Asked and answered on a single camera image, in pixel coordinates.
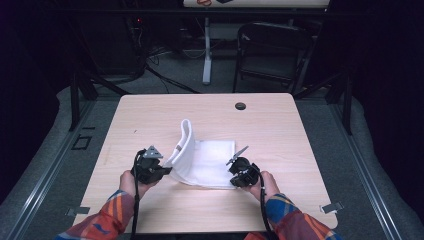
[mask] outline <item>colorful sleeve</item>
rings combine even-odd
[[[66,232],[56,236],[55,240],[79,239],[116,239],[125,231],[134,214],[134,198],[118,190],[103,205],[99,213],[91,215]]]
[[[342,238],[327,226],[302,213],[284,194],[272,196],[266,203],[266,213],[280,240],[290,239],[325,239]],[[249,233],[246,240],[266,239],[263,234]]]

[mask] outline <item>white desk top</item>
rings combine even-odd
[[[247,108],[236,110],[243,102]],[[122,97],[82,200],[89,214],[100,210],[131,169],[137,151],[154,145],[164,156],[181,138],[180,123],[192,122],[197,140],[235,140],[236,151],[271,172],[281,191],[330,228],[335,214],[293,98],[289,94],[180,94]],[[259,202],[243,190],[212,190],[170,176],[140,202],[139,233],[263,231]],[[75,224],[87,215],[78,215]],[[127,228],[130,232],[131,222]]]
[[[209,7],[231,8],[231,7],[254,7],[254,8],[327,8],[329,0],[233,0],[220,3],[211,0]],[[184,7],[205,7],[197,3],[197,0],[184,0]]]

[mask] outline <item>white cloth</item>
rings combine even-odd
[[[181,139],[164,167],[172,167],[170,175],[188,185],[234,189],[226,163],[234,155],[233,140],[199,140],[194,138],[191,122],[181,122]]]

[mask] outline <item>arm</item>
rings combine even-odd
[[[272,174],[266,171],[261,174],[265,182],[266,213],[279,239],[341,239],[327,226],[302,213],[288,197],[280,193]],[[260,199],[259,183],[245,190]],[[259,233],[249,233],[246,239],[264,239],[264,237]]]
[[[81,223],[57,235],[55,240],[116,239],[125,231],[134,214],[134,185],[131,172],[125,171],[120,178],[119,190],[107,200],[99,213],[87,217]],[[149,185],[139,183],[140,198],[154,185],[156,183]]]

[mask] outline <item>chair backrest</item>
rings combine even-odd
[[[240,27],[239,46],[243,43],[256,43],[274,47],[287,47],[306,50],[313,43],[310,34],[295,26],[252,22]]]

